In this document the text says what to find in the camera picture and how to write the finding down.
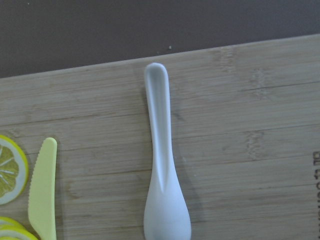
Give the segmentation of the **white ceramic spoon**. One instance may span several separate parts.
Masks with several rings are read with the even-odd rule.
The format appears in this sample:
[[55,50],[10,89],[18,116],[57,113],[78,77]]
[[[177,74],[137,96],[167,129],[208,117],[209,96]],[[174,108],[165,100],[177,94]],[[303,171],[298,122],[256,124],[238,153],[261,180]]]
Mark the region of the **white ceramic spoon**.
[[147,65],[144,82],[153,151],[143,218],[144,237],[147,240],[189,240],[192,227],[175,168],[169,76],[165,66]]

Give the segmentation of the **bamboo cutting board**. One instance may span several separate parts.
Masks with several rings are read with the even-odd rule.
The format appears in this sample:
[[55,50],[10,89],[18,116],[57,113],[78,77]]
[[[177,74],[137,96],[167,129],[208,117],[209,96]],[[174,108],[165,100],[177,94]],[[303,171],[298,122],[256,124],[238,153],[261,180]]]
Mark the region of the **bamboo cutting board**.
[[58,142],[59,240],[142,240],[149,63],[169,75],[172,147],[194,240],[320,237],[320,37],[4,77],[0,132],[33,167]]

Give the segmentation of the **yellow plastic knife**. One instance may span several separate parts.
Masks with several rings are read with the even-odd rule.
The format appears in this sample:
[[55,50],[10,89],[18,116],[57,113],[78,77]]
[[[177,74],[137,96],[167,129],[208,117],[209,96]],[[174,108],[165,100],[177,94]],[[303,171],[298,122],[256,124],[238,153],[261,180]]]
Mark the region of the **yellow plastic knife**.
[[28,220],[41,240],[55,240],[57,141],[46,138],[37,155],[28,196]]

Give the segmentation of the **single lemon slice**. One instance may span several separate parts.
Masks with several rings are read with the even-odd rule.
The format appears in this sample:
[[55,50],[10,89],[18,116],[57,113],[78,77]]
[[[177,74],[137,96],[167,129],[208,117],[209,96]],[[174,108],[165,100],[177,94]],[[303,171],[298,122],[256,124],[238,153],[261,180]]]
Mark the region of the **single lemon slice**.
[[27,157],[20,146],[0,136],[0,204],[15,200],[25,189],[29,177]]

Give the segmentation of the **stacked lemon slices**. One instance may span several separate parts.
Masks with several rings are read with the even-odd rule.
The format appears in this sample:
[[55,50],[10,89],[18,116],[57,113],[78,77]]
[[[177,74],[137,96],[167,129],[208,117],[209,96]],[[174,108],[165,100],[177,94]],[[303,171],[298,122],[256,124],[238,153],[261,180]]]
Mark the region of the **stacked lemon slices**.
[[0,217],[1,240],[37,240],[38,238],[18,221],[9,217]]

